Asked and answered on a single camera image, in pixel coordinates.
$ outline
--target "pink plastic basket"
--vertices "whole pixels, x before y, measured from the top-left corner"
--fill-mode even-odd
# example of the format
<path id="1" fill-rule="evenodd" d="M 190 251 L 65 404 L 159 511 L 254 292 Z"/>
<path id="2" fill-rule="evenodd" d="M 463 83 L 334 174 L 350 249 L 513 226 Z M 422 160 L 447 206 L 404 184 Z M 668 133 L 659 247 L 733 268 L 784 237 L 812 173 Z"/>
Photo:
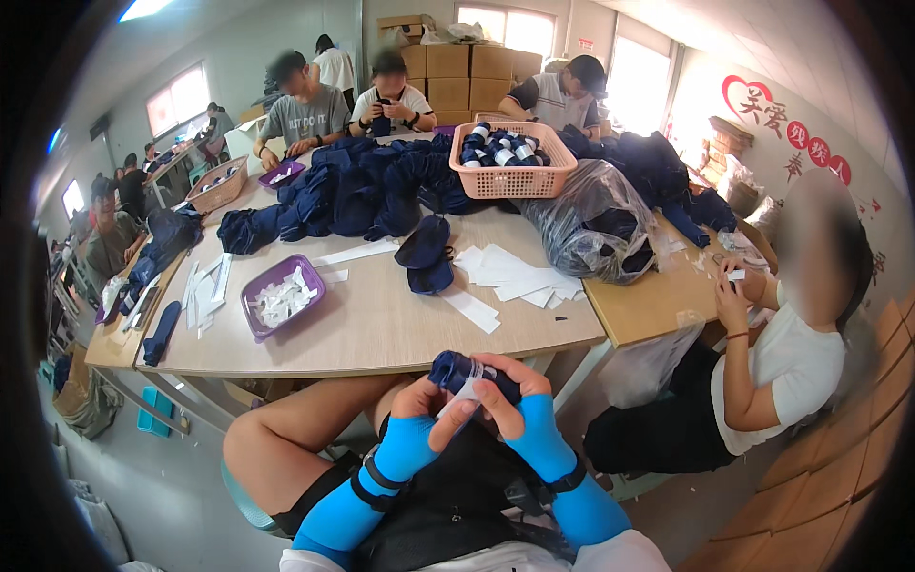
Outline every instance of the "pink plastic basket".
<path id="1" fill-rule="evenodd" d="M 464 192 L 472 199 L 555 199 L 562 192 L 565 178 L 578 165 L 575 157 L 549 125 L 519 121 L 490 122 L 500 127 L 540 139 L 540 148 L 550 156 L 550 167 L 463 167 L 460 150 L 464 136 L 477 124 L 461 124 L 455 129 L 448 165 L 460 175 Z"/>

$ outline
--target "light blue compression sleeve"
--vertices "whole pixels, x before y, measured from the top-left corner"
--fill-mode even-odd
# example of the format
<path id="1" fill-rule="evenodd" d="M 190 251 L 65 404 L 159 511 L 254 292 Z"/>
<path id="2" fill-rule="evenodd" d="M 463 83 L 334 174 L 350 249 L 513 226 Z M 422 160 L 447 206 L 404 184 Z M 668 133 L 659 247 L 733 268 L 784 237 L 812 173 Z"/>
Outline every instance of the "light blue compression sleeve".
<path id="1" fill-rule="evenodd" d="M 509 447 L 540 476 L 554 482 L 575 470 L 576 456 L 556 428 L 553 397 L 528 395 L 518 404 L 524 417 L 524 435 L 506 439 Z M 590 475 L 574 490 L 556 495 L 553 513 L 565 539 L 578 550 L 596 545 L 632 528 L 629 517 Z"/>

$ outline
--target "ceiling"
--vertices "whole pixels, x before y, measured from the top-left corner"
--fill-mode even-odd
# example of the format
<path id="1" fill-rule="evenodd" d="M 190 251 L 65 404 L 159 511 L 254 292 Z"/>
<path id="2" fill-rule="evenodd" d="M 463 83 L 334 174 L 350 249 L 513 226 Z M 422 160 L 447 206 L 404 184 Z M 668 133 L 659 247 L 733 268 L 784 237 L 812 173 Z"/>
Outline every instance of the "ceiling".
<path id="1" fill-rule="evenodd" d="M 905 192 L 867 69 L 821 0 L 593 0 L 776 81 L 830 116 Z"/>

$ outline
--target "ceiling light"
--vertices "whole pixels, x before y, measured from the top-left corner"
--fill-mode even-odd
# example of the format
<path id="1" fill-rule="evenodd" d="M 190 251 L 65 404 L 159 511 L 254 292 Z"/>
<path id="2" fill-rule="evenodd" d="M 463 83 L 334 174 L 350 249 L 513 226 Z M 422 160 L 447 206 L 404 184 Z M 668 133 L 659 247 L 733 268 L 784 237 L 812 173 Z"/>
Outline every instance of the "ceiling light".
<path id="1" fill-rule="evenodd" d="M 171 3 L 172 0 L 135 0 L 119 21 L 126 22 L 134 18 L 151 16 Z"/>

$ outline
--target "gray t-shirt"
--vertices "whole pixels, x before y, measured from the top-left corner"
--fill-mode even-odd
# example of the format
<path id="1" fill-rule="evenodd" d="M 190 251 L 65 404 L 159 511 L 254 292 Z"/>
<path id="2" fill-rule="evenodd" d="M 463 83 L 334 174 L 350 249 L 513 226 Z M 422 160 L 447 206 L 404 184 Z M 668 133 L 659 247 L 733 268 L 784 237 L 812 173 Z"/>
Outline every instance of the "gray t-shirt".
<path id="1" fill-rule="evenodd" d="M 85 268 L 97 292 L 102 292 L 105 283 L 127 267 L 124 251 L 139 235 L 140 227 L 123 210 L 114 214 L 114 226 L 105 235 L 98 229 L 92 230 L 86 243 Z"/>
<path id="2" fill-rule="evenodd" d="M 264 128 L 257 136 L 272 139 L 283 136 L 286 146 L 315 135 L 326 137 L 343 131 L 350 122 L 350 108 L 343 93 L 335 87 L 320 84 L 321 91 L 308 103 L 284 95 L 270 108 Z"/>

